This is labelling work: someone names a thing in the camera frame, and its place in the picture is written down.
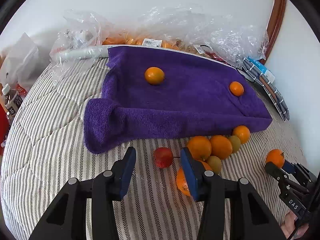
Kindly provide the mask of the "person's right hand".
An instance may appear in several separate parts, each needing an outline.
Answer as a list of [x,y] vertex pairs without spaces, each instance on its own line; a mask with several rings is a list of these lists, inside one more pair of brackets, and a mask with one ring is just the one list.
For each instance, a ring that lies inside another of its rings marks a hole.
[[[296,220],[297,220],[297,216],[292,211],[289,211],[289,213],[287,213],[285,215],[284,221],[281,224],[280,228],[283,231],[286,238],[289,238],[291,233],[293,233],[293,231],[295,230],[295,221]],[[304,224],[296,231],[296,233],[294,234],[294,236],[291,239],[299,239],[300,237],[302,237],[304,235],[304,233],[306,233],[308,228],[309,228],[309,225]]]

